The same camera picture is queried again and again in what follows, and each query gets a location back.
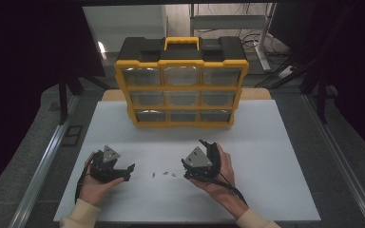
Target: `person's left hand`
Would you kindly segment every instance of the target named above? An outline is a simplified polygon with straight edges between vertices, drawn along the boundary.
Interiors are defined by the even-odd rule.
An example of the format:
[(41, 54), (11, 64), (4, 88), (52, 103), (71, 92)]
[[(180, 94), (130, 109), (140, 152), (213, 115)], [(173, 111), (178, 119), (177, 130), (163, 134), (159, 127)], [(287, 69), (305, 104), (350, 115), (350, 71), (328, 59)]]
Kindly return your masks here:
[[(89, 158), (85, 162), (85, 167), (87, 162), (93, 156), (94, 153), (91, 153)], [(117, 186), (118, 184), (124, 182), (124, 178), (118, 178), (108, 183), (100, 183), (93, 179), (90, 173), (90, 166), (88, 165), (87, 168), (87, 175), (83, 181), (83, 185), (81, 188), (81, 192), (79, 194), (79, 199), (84, 200), (92, 205), (97, 206), (97, 204), (102, 200), (102, 198), (106, 195), (106, 193), (113, 187)]]

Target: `sleeve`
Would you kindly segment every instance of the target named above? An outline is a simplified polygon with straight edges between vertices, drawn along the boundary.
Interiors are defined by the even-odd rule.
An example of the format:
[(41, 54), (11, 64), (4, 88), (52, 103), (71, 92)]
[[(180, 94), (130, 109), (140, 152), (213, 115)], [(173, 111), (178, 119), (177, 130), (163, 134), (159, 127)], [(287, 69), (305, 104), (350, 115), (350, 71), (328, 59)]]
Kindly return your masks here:
[(238, 220), (240, 228), (279, 228), (273, 221), (265, 220), (254, 210), (248, 209)]
[(72, 212), (61, 218), (61, 228), (92, 228), (96, 223), (96, 218), (100, 213), (100, 208), (95, 207), (88, 202), (77, 199), (76, 205)]

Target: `person's right hand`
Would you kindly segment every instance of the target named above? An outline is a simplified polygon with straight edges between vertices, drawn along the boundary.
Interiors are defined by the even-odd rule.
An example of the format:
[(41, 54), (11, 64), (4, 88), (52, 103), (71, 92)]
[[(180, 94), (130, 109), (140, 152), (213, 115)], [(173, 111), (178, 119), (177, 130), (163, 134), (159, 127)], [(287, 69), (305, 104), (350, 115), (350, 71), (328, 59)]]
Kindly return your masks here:
[[(219, 154), (221, 156), (221, 173), (216, 177), (217, 181), (222, 181), (235, 186), (234, 170), (230, 158), (230, 154), (225, 153), (221, 146), (217, 143)], [(239, 199), (235, 193), (231, 192), (225, 187), (219, 186), (215, 183), (202, 182), (199, 180), (190, 179), (190, 181), (197, 187), (209, 194), (213, 200), (218, 202), (232, 216), (238, 219), (245, 211), (248, 210), (248, 206)]]

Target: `hand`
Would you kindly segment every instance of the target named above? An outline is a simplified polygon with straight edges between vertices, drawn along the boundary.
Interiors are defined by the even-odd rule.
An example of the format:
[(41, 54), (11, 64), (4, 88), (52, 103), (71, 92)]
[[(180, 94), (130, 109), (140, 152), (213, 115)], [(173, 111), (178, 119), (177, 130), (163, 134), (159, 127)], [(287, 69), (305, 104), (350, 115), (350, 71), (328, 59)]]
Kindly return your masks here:
[(102, 198), (106, 195), (106, 193), (113, 187), (117, 186), (118, 184), (124, 182), (124, 178), (119, 178), (113, 180), (108, 183), (100, 183), (93, 179), (90, 173), (90, 166), (91, 164), (87, 164), (90, 158), (93, 156), (94, 153), (90, 154), (90, 157), (85, 162), (85, 167), (88, 165), (87, 168), (87, 175), (83, 181), (83, 185), (81, 188), (81, 192), (79, 194), (79, 199), (84, 200), (92, 205), (97, 206), (98, 203), (102, 200)]
[[(219, 154), (221, 156), (221, 174), (216, 177), (217, 181), (222, 181), (235, 186), (234, 170), (230, 158), (230, 154), (225, 153), (221, 146), (217, 143)], [(208, 193), (213, 200), (221, 204), (234, 218), (238, 219), (248, 206), (241, 201), (235, 193), (231, 192), (225, 187), (219, 186), (215, 183), (201, 182), (199, 180), (190, 179), (190, 181), (203, 191)]]

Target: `white tabletop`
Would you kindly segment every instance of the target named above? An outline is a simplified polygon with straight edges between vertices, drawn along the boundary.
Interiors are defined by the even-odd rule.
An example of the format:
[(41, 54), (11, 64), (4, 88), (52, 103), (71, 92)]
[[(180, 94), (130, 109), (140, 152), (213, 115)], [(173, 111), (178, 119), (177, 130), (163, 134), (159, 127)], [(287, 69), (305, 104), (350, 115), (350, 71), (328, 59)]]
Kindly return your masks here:
[(121, 154), (116, 168), (136, 166), (130, 181), (102, 201), (99, 221), (234, 222), (183, 177), (181, 159), (195, 146), (205, 151), (198, 139), (218, 142), (231, 154), (237, 188), (266, 219), (320, 220), (278, 107), (271, 100), (241, 101), (230, 128), (136, 127), (127, 117), (125, 102), (99, 102), (54, 221), (72, 210), (76, 182), (88, 155), (107, 144)]

